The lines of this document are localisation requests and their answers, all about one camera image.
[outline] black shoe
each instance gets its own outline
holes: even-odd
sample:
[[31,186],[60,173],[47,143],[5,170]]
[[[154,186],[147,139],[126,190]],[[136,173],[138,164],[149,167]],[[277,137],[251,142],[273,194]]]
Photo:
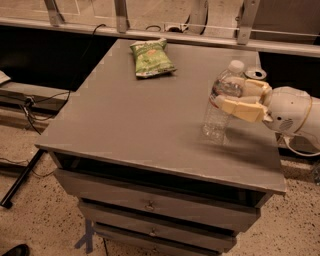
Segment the black shoe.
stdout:
[[29,247],[26,244],[20,244],[2,256],[29,256]]

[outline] drawer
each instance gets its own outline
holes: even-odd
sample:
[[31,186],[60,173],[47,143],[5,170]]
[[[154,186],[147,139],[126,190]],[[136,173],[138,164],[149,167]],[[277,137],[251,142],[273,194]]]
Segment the drawer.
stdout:
[[183,256],[216,256],[219,253],[215,251],[201,249],[195,246],[174,243],[171,241],[152,238],[138,233],[121,230],[112,226],[105,226],[95,223],[93,229],[97,234],[108,240],[117,241],[137,247],[151,250],[154,253],[164,253],[168,255]]
[[67,193],[108,204],[209,226],[246,231],[260,216],[256,208],[57,169]]
[[217,233],[221,230],[203,225],[187,226],[188,223],[177,223],[174,219],[157,218],[157,215],[125,211],[126,208],[115,209],[85,202],[79,202],[79,208],[85,218],[93,222],[129,229],[150,237],[165,238],[219,252],[227,252],[236,244],[236,238],[231,233]]

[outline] bottle cap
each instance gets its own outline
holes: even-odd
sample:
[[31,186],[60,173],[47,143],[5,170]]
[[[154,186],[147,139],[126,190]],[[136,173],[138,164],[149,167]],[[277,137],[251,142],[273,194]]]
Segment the bottle cap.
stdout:
[[244,63],[240,60],[233,60],[230,62],[228,69],[234,73],[240,73],[244,71]]

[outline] drawer handle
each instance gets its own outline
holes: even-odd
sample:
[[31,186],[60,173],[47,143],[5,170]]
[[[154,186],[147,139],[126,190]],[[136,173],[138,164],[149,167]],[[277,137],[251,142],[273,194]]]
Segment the drawer handle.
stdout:
[[156,237],[157,234],[156,234],[156,230],[153,228],[152,231],[149,233],[149,236],[152,236],[152,237]]
[[153,207],[153,201],[149,201],[149,204],[145,206],[146,210],[153,212],[154,207]]

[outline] wire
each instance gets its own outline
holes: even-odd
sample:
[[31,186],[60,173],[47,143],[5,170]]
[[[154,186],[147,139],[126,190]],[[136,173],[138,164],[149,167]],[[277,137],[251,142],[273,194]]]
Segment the wire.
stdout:
[[297,155],[299,156],[306,156],[306,157],[313,157],[313,156],[320,156],[320,152],[317,152],[317,153],[314,153],[314,154],[304,154],[304,153],[301,153],[297,150],[294,150],[291,146],[290,146],[290,138],[287,137],[287,136],[283,136],[283,140],[284,140],[284,143],[286,144],[287,148],[290,149],[292,152],[296,153]]
[[49,172],[49,173],[44,174],[44,175],[40,175],[40,174],[36,173],[34,170],[32,170],[32,173],[33,173],[37,178],[46,178],[46,177],[50,176],[51,174],[53,174],[54,171]]
[[32,120],[30,120],[30,116],[27,116],[27,119],[28,119],[28,122],[29,124],[31,125],[31,127],[33,128],[33,130],[35,130],[39,135],[41,135],[41,133],[39,132],[39,130],[34,127],[33,123],[32,123]]
[[43,122],[43,121],[47,121],[47,120],[49,120],[50,118],[53,118],[53,117],[55,117],[55,116],[56,116],[56,114],[51,115],[51,116],[48,116],[48,117],[45,117],[45,118],[32,117],[32,120]]
[[12,97],[12,96],[7,96],[7,95],[0,95],[0,97],[4,97],[4,98],[8,98],[8,99],[19,100],[19,101],[25,102],[24,99],[20,99],[20,98],[17,98],[17,97]]
[[[92,34],[91,34],[91,40],[90,40],[89,44],[87,45],[86,49],[83,51],[83,53],[82,53],[82,55],[81,55],[78,63],[81,63],[82,60],[83,60],[83,58],[84,58],[84,56],[87,54],[88,50],[90,49],[90,47],[91,47],[91,45],[92,45],[93,37],[94,37],[97,29],[100,28],[100,27],[106,27],[106,24],[99,24],[98,26],[95,27],[95,29],[93,30],[93,32],[92,32]],[[73,86],[73,84],[74,84],[74,81],[76,80],[77,77],[78,77],[78,74],[76,73],[76,74],[74,75],[72,81],[71,81],[70,88],[72,88],[72,86]],[[52,96],[52,97],[49,97],[49,98],[47,98],[47,99],[44,99],[44,100],[41,100],[41,101],[38,101],[38,102],[42,102],[42,101],[51,99],[51,98],[53,98],[53,97],[55,97],[55,96],[58,96],[58,95],[61,95],[61,94],[54,95],[54,96]],[[71,90],[69,90],[68,96],[67,96],[66,100],[64,101],[64,103],[62,104],[62,106],[60,107],[60,109],[58,110],[58,113],[60,112],[60,110],[61,110],[61,109],[67,104],[67,102],[69,101],[70,94],[71,94]]]
[[68,92],[61,92],[61,93],[57,93],[57,94],[55,94],[55,95],[53,95],[53,96],[51,96],[51,97],[48,97],[48,98],[45,98],[45,99],[42,99],[42,100],[37,100],[37,101],[34,101],[34,103],[39,103],[39,102],[43,102],[43,101],[47,101],[47,100],[50,100],[50,99],[52,99],[52,98],[54,98],[54,97],[57,97],[57,96],[59,96],[59,95],[63,95],[63,94],[69,94],[70,93],[70,91],[68,91]]
[[3,161],[6,161],[6,162],[9,162],[9,163],[12,163],[12,164],[22,164],[22,163],[29,163],[28,160],[22,160],[22,161],[12,161],[12,160],[9,160],[7,158],[4,158],[4,157],[0,157],[0,160],[3,160]]

